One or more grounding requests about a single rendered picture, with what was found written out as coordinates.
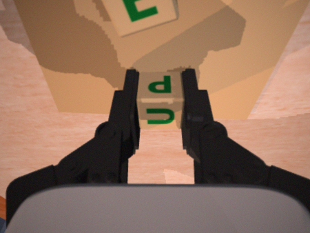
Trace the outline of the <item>tan wooden letter block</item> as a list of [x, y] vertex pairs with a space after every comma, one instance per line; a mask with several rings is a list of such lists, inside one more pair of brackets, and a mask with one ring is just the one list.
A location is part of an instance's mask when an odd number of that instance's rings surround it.
[[181, 129], [185, 104], [182, 73], [141, 72], [136, 101], [140, 129]]
[[120, 37], [179, 18], [177, 0], [102, 0]]

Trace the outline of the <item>tan flat mat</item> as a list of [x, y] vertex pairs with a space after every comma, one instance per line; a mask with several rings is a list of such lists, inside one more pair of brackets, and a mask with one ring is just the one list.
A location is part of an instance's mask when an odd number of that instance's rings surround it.
[[102, 0], [13, 0], [59, 112], [110, 114], [126, 70], [195, 69], [214, 119], [247, 120], [310, 0], [177, 0], [118, 36]]

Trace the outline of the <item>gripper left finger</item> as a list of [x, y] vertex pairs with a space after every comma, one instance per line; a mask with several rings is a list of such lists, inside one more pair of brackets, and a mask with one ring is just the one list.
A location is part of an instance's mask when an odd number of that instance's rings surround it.
[[49, 165], [14, 179], [6, 189], [6, 229], [31, 195], [58, 185], [74, 183], [127, 183], [128, 159], [139, 149], [137, 108], [139, 72], [126, 70], [123, 90], [115, 90], [109, 119], [94, 138], [71, 152], [58, 165]]

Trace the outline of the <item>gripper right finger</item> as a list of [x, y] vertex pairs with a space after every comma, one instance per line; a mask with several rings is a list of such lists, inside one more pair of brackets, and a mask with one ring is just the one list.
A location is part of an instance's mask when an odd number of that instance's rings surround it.
[[185, 104], [183, 149], [194, 160], [194, 184], [259, 185], [297, 198], [310, 213], [310, 179], [266, 163], [228, 137], [215, 121], [207, 90], [199, 90], [195, 69], [182, 71]]

